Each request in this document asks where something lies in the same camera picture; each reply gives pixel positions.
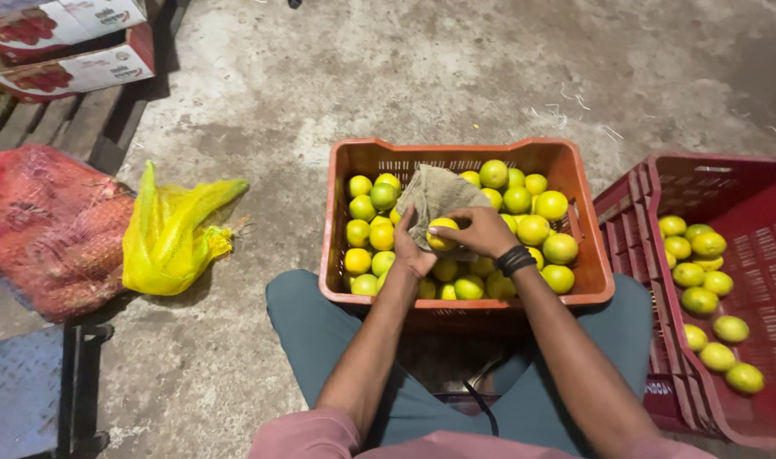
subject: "apple box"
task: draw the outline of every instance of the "apple box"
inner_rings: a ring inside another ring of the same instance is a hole
[[[19,61],[146,21],[143,0],[0,0],[0,51]]]
[[[13,63],[0,53],[0,84],[20,100],[38,103],[155,75],[153,30],[146,22],[45,57]]]

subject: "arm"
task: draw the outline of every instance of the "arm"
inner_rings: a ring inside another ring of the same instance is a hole
[[[393,232],[396,259],[362,328],[334,366],[317,399],[316,409],[333,408],[346,413],[362,440],[374,421],[419,279],[436,261],[434,254],[420,250],[407,234],[413,213],[410,206],[397,224]]]
[[[493,260],[519,244],[495,210],[472,207],[452,218],[467,229],[431,230]],[[544,355],[557,392],[589,443],[603,457],[618,457],[642,437],[659,437],[646,410],[618,370],[597,347],[535,266],[512,276],[526,318]]]

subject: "black bracelet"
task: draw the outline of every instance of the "black bracelet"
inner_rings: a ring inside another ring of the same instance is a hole
[[[530,254],[530,250],[522,245],[514,246],[509,249],[507,253],[498,257],[495,261],[495,266],[501,269],[504,273],[504,277],[508,278],[513,275],[515,271],[526,266],[535,265],[536,259]]]

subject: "metal plate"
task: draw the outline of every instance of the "metal plate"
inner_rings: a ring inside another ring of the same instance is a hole
[[[0,459],[54,451],[65,328],[0,341]]]

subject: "pink shirt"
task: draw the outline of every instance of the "pink shirt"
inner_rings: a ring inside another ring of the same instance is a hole
[[[350,459],[359,453],[359,434],[343,412],[296,412],[267,422],[247,459]],[[571,459],[566,453],[489,435],[438,431],[402,444],[366,451],[358,459]],[[686,444],[646,439],[622,459],[716,459]]]

